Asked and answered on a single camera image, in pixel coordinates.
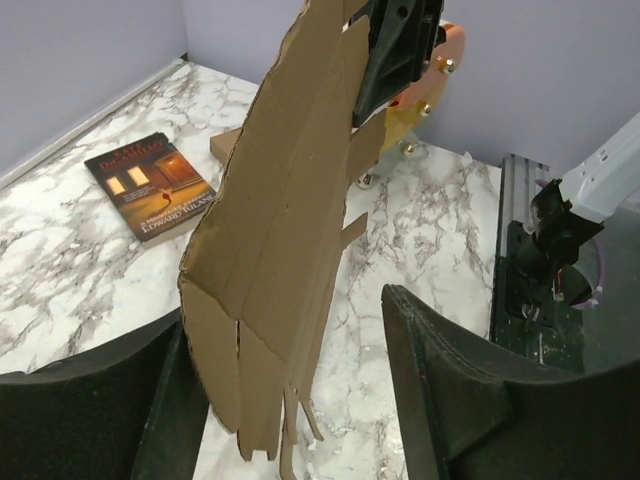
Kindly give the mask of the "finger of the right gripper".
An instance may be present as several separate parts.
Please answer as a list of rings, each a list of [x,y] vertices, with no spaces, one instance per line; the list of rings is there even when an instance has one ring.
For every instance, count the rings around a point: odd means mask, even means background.
[[[380,107],[417,82],[435,47],[446,40],[443,0],[371,0],[352,17],[369,19],[369,59],[353,109],[362,126]]]

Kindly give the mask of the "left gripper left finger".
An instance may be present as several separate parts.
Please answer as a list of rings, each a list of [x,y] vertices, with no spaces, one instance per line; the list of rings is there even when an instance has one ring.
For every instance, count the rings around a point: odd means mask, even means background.
[[[4,479],[190,479],[208,401],[164,319],[1,377]]]

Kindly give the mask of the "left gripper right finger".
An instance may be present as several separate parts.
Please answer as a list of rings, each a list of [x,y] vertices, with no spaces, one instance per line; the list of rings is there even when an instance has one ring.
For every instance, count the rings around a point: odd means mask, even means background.
[[[381,292],[412,479],[635,479],[639,365],[576,374],[526,359],[400,285]]]

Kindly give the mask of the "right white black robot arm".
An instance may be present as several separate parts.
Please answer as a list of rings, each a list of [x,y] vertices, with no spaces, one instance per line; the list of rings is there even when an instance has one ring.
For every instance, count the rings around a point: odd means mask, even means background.
[[[369,22],[369,58],[352,124],[381,114],[385,148],[399,142],[435,109],[464,55],[463,28],[442,21],[441,1],[364,1],[348,14]],[[531,200],[533,232],[516,261],[543,281],[574,264],[618,207],[639,189],[639,119],[633,117],[598,150]]]

